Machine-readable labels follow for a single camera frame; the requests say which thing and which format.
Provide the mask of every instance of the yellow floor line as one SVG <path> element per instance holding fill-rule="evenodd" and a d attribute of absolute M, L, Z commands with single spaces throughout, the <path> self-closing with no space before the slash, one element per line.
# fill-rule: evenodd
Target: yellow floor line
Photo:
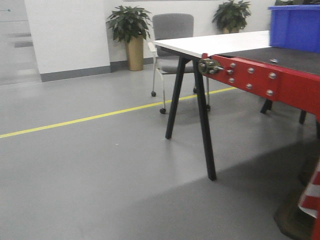
<path fill-rule="evenodd" d="M 235 89 L 235 87 L 223 88 L 223 89 L 219 89 L 219 90 L 210 91 L 209 94 L 222 93 L 222 92 L 230 91 L 233 89 Z M 180 97 L 179 100 L 193 99 L 196 97 L 197 97 L 197 95 L 194 94 L 194 95 L 190 95 L 190 96 Z M 162 101 L 151 103 L 151 104 L 146 104 L 146 105 L 142 105 L 142 106 L 131 107 L 131 108 L 123 109 L 123 110 L 107 112 L 107 113 L 103 113 L 103 114 L 99 114 L 99 115 L 95 115 L 95 116 L 79 118 L 76 120 L 64 121 L 64 122 L 60 122 L 60 123 L 56 123 L 56 124 L 30 128 L 30 129 L 21 130 L 21 131 L 14 131 L 14 132 L 10 132 L 10 133 L 1 134 L 0 139 L 8 138 L 8 137 L 16 136 L 16 135 L 21 135 L 21 134 L 27 134 L 27 133 L 31 133 L 31 132 L 36 132 L 36 131 L 40 131 L 40 130 L 57 128 L 57 127 L 66 126 L 66 125 L 70 125 L 70 124 L 76 124 L 76 123 L 85 122 L 85 121 L 89 121 L 89 120 L 93 120 L 93 119 L 104 118 L 104 117 L 112 116 L 112 115 L 116 115 L 116 114 L 123 114 L 123 113 L 131 112 L 131 111 L 135 111 L 135 110 L 146 109 L 146 108 L 158 106 L 161 104 L 162 104 Z"/>

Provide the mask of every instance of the red and white striped barrier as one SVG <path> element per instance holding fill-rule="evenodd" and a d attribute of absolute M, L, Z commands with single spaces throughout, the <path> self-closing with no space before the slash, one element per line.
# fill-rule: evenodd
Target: red and white striped barrier
<path fill-rule="evenodd" d="M 320 240 L 320 159 L 312 178 L 301 195 L 299 208 L 315 218 L 312 240 Z"/>

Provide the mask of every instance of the gold planter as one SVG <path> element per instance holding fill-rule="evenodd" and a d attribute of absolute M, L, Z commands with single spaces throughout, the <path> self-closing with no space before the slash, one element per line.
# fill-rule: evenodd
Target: gold planter
<path fill-rule="evenodd" d="M 229 32 L 229 30 L 226 27 L 224 27 L 222 29 L 222 32 L 223 32 L 223 34 L 237 34 L 237 33 L 239 33 L 239 29 L 234 27 L 234 28 L 232 28 L 231 32 Z"/>
<path fill-rule="evenodd" d="M 144 69 L 144 38 L 142 35 L 132 37 L 125 43 L 129 70 L 141 71 Z"/>

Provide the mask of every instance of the red metal frame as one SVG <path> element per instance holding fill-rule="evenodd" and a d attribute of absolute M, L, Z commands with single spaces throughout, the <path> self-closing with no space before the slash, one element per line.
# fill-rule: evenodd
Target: red metal frame
<path fill-rule="evenodd" d="M 202 58 L 208 58 L 208 54 L 204 53 Z M 320 122 L 319 75 L 241 57 L 213 55 L 210 58 L 217 60 L 224 70 L 205 76 L 274 102 L 283 102 L 312 113 Z M 254 72 L 249 73 L 249 68 L 253 68 Z M 270 73 L 276 75 L 275 79 L 269 77 Z M 252 88 L 248 89 L 247 84 L 251 84 Z M 273 95 L 268 95 L 267 91 L 272 91 Z"/>

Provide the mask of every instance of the black table leg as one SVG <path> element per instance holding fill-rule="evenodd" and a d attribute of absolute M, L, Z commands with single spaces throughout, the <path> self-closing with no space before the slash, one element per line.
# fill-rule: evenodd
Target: black table leg
<path fill-rule="evenodd" d="M 177 107 L 179 102 L 182 80 L 184 78 L 186 64 L 189 61 L 190 61 L 189 59 L 183 58 L 182 56 L 179 57 L 179 65 L 178 65 L 177 73 L 175 76 L 175 83 L 174 83 L 174 89 L 173 89 L 173 95 L 172 95 L 172 102 L 170 106 L 169 119 L 166 126 L 166 133 L 165 133 L 166 139 L 171 139 L 172 137 L 172 131 L 174 129 L 174 124 L 176 119 L 176 112 L 177 112 Z"/>
<path fill-rule="evenodd" d="M 265 102 L 264 102 L 264 104 L 263 104 L 263 106 L 262 106 L 262 108 L 261 108 L 260 113 L 265 114 L 265 113 L 267 112 L 267 110 L 271 110 L 271 108 L 272 108 L 272 103 L 273 103 L 273 102 L 272 102 L 271 100 L 266 99 Z"/>
<path fill-rule="evenodd" d="M 196 94 L 197 94 L 198 107 L 199 107 L 206 167 L 207 167 L 209 179 L 214 181 L 217 179 L 217 175 L 216 175 L 214 153 L 213 153 L 212 142 L 211 142 L 204 80 L 203 80 L 203 76 L 198 71 L 198 62 L 195 60 L 192 62 L 193 62 L 193 71 L 194 71 Z"/>
<path fill-rule="evenodd" d="M 300 124 L 304 124 L 305 123 L 306 115 L 307 115 L 306 111 L 304 111 L 304 110 L 300 111 L 300 117 L 299 117 L 299 123 Z"/>

